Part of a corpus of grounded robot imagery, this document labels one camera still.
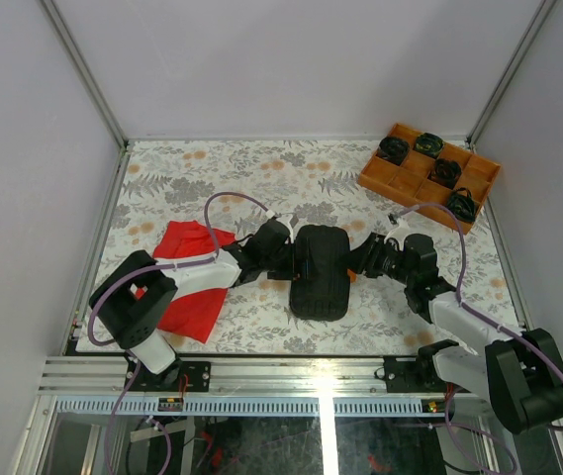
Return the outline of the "black plastic tool case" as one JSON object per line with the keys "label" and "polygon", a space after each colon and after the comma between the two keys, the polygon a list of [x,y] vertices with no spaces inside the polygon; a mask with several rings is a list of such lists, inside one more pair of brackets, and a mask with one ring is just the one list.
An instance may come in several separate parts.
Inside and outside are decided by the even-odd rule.
{"label": "black plastic tool case", "polygon": [[311,277],[294,280],[289,304],[292,314],[302,320],[335,322],[348,310],[350,277],[344,258],[350,253],[346,230],[306,225],[295,241],[307,241],[311,252]]}

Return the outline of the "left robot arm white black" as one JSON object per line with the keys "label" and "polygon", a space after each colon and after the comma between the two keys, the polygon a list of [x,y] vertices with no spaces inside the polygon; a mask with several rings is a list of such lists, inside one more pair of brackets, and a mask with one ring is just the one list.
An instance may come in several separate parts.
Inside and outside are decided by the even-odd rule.
{"label": "left robot arm white black", "polygon": [[298,218],[270,217],[244,243],[178,259],[154,259],[144,250],[130,254],[89,300],[87,324],[92,344],[105,346],[94,333],[99,321],[112,342],[146,369],[159,390],[174,388],[181,377],[176,351],[157,329],[169,305],[181,298],[214,289],[230,289],[255,281],[263,272],[290,278],[283,269],[290,259]]}

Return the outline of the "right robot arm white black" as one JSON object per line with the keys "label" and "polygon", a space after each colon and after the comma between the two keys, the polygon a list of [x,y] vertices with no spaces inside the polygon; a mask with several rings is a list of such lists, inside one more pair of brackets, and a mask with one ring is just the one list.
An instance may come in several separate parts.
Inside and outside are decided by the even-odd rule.
{"label": "right robot arm white black", "polygon": [[514,434],[563,419],[563,361],[551,334],[506,326],[467,304],[440,275],[431,237],[371,234],[344,262],[356,274],[399,282],[415,314],[453,334],[420,350],[415,374],[423,388],[462,387]]}

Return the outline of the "orange wooden divided tray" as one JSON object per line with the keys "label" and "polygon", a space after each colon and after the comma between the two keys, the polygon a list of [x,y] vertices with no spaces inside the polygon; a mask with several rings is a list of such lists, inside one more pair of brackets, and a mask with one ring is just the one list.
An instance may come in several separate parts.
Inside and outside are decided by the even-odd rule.
{"label": "orange wooden divided tray", "polygon": [[438,203],[457,216],[428,206],[419,212],[467,234],[502,166],[476,153],[395,124],[358,177],[358,184],[400,205]]}

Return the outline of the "red cloth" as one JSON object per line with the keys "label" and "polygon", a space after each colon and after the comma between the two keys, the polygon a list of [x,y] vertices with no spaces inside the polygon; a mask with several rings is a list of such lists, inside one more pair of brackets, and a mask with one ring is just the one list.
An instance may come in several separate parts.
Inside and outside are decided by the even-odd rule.
{"label": "red cloth", "polygon": [[[155,259],[178,259],[201,256],[215,250],[208,229],[196,221],[171,221],[153,252]],[[194,292],[186,281],[184,292],[176,282],[175,299],[164,312],[157,328],[161,331],[186,336],[206,343],[216,324],[228,290],[207,289]]]}

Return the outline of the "aluminium frame rail front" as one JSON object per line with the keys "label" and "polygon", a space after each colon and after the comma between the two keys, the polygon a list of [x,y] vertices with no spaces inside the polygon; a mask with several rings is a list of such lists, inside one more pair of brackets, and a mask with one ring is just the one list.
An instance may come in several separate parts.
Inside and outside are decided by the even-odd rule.
{"label": "aluminium frame rail front", "polygon": [[446,386],[406,375],[409,357],[200,357],[167,389],[132,375],[122,355],[52,356],[39,385],[61,412],[148,416],[338,416],[438,418]]}

